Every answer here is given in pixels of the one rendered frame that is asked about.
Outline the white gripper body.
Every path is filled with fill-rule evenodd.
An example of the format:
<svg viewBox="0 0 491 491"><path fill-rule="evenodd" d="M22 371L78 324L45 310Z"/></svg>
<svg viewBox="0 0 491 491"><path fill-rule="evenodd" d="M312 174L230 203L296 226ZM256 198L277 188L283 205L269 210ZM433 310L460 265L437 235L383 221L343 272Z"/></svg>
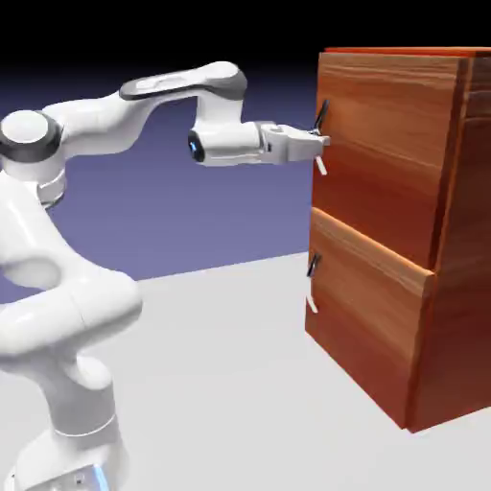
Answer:
<svg viewBox="0 0 491 491"><path fill-rule="evenodd" d="M277 125L274 138L276 162L313 160L323 152L323 137L287 125Z"/></svg>

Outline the long curved metal handle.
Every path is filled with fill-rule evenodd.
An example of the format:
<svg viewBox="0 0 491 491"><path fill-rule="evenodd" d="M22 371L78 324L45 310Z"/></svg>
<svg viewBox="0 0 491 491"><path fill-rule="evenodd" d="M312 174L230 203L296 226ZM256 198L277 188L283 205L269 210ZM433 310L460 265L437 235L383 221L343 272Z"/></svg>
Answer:
<svg viewBox="0 0 491 491"><path fill-rule="evenodd" d="M322 140L322 145L323 146L329 146L330 145L330 137L329 136L322 136L321 135L321 126L323 124L323 121L325 119L325 116L327 115L327 112L328 112L328 109L329 109L329 104L330 104L330 101L329 100L324 100L322 105L321 105L321 108L316 116L316 121L315 121L315 125L314 125L314 128L312 129L312 134L314 136L317 136L319 137L321 140ZM315 162L316 162L316 165L317 165L317 168L319 170L319 172L323 175L323 176L326 176L327 175L327 168L323 162L323 159L322 159L322 155L317 155L315 157Z"/></svg>

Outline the large wooden cabinet door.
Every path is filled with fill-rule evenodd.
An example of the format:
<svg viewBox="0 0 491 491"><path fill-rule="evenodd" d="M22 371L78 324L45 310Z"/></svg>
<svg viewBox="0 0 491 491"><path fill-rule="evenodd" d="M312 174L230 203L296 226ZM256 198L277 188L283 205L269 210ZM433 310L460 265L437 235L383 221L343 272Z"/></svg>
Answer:
<svg viewBox="0 0 491 491"><path fill-rule="evenodd" d="M468 65L465 56L320 55L331 144L314 207L432 269Z"/></svg>

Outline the small wooden cabinet door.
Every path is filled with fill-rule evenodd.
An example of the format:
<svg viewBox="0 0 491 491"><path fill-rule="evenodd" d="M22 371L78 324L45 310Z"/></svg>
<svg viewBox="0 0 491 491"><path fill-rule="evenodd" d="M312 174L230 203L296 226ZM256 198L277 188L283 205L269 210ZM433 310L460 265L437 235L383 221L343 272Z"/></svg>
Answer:
<svg viewBox="0 0 491 491"><path fill-rule="evenodd" d="M306 330L401 428L434 274L318 208Z"/></svg>

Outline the wooden cabinet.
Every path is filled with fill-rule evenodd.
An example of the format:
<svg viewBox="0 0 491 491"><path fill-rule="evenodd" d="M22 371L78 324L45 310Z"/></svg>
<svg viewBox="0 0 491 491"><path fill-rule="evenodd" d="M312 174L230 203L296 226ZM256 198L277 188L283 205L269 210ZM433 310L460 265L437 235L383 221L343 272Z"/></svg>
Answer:
<svg viewBox="0 0 491 491"><path fill-rule="evenodd" d="M416 433L491 408L491 48L329 48L324 53L469 60L403 429Z"/></svg>

